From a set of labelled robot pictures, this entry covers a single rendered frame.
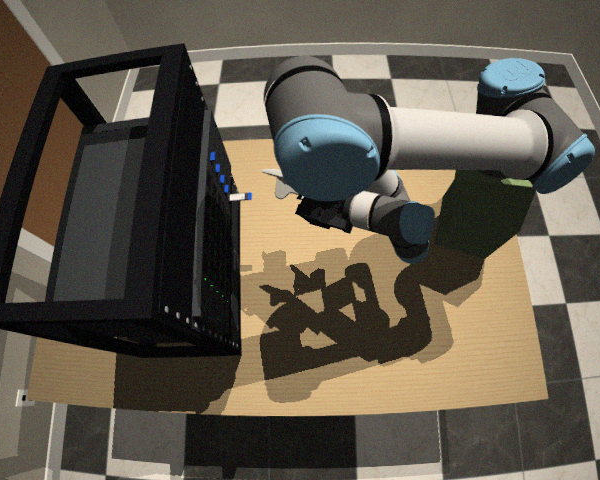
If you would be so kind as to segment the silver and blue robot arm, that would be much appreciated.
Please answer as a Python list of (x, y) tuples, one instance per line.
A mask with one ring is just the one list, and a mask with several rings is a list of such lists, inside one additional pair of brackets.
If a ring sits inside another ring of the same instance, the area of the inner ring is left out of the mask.
[(548, 194), (591, 163), (594, 146), (544, 91), (544, 77), (532, 61), (502, 59), (480, 74), (476, 114), (397, 108), (347, 92), (325, 61), (298, 56), (270, 74), (264, 106), (287, 184), (317, 201), (356, 194), (352, 225), (388, 236), (415, 264), (428, 255), (435, 212), (410, 200), (395, 170), (482, 170)]

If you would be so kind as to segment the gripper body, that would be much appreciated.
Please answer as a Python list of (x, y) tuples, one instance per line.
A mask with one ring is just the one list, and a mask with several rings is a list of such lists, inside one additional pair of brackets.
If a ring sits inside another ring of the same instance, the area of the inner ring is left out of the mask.
[(353, 225), (349, 219), (349, 210), (356, 194), (350, 195), (350, 198), (339, 201), (317, 201), (304, 197), (295, 214), (311, 225), (326, 229), (333, 227), (350, 234)]

